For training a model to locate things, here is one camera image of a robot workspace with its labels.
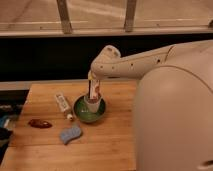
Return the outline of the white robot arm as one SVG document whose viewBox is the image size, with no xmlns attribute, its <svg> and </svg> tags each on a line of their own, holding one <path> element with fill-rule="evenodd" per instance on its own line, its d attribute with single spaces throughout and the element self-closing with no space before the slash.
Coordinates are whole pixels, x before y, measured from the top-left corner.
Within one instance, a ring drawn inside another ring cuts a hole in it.
<svg viewBox="0 0 213 171">
<path fill-rule="evenodd" d="M 136 171 L 213 171 L 213 39 L 123 57 L 107 45 L 98 78 L 133 78 Z"/>
</svg>

